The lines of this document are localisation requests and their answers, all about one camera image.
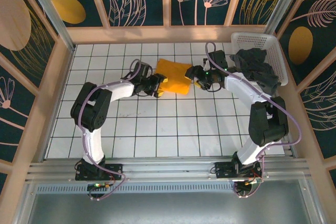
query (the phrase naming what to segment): black cloth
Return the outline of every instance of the black cloth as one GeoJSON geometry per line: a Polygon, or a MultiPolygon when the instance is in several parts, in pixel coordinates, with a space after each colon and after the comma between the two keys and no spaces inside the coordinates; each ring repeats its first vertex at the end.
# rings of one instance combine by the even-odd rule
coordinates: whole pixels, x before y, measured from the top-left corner
{"type": "Polygon", "coordinates": [[[272,66],[264,62],[266,54],[266,50],[259,48],[241,49],[230,58],[247,80],[257,82],[264,93],[273,95],[280,85],[279,77],[275,75],[272,66]]]}

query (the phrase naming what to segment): yellow circle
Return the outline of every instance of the yellow circle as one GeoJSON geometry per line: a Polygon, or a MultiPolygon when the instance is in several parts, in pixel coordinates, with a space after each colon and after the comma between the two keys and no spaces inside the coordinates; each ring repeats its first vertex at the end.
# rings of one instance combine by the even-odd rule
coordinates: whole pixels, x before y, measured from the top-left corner
{"type": "Polygon", "coordinates": [[[31,24],[24,0],[0,0],[0,45],[13,51],[23,49],[30,38],[31,24]]]}
{"type": "Polygon", "coordinates": [[[51,0],[51,2],[63,21],[78,24],[85,20],[85,9],[78,0],[51,0]]]}
{"type": "Polygon", "coordinates": [[[313,46],[313,34],[304,26],[296,28],[289,39],[288,53],[289,59],[300,65],[308,58],[313,46]]]}

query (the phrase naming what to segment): white basket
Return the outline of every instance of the white basket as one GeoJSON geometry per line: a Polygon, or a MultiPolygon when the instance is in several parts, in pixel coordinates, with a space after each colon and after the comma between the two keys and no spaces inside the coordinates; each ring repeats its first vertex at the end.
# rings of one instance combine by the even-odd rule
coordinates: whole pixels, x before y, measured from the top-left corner
{"type": "Polygon", "coordinates": [[[231,35],[231,45],[233,54],[236,54],[241,49],[266,49],[267,55],[265,62],[273,67],[275,75],[279,77],[281,86],[285,86],[288,83],[284,59],[276,37],[257,33],[233,33],[231,35]]]}

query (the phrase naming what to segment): yellow cloth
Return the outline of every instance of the yellow cloth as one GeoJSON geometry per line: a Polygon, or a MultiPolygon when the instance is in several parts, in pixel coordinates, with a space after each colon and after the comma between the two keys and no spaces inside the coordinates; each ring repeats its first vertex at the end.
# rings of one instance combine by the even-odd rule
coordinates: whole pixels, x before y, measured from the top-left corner
{"type": "Polygon", "coordinates": [[[159,90],[188,94],[191,80],[185,78],[184,75],[187,69],[191,66],[191,64],[177,63],[160,59],[157,63],[155,73],[163,74],[167,77],[168,81],[162,82],[159,90]]]}

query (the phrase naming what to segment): white tile floor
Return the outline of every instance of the white tile floor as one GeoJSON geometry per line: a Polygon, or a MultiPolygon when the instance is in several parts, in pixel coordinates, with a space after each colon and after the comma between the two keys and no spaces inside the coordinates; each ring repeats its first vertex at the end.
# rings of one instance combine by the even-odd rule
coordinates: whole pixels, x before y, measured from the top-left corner
{"type": "MultiPolygon", "coordinates": [[[[160,58],[202,65],[204,45],[78,45],[45,158],[82,156],[81,132],[70,109],[85,82],[116,81],[128,73],[136,58],[154,69],[160,58]]],[[[230,54],[230,44],[217,43],[217,49],[223,46],[230,54]]],[[[101,131],[102,147],[107,158],[231,156],[248,137],[248,115],[249,110],[231,92],[210,93],[193,84],[187,95],[166,92],[159,99],[124,98],[110,104],[101,131]]],[[[284,155],[284,150],[272,148],[266,154],[284,155]]]]}

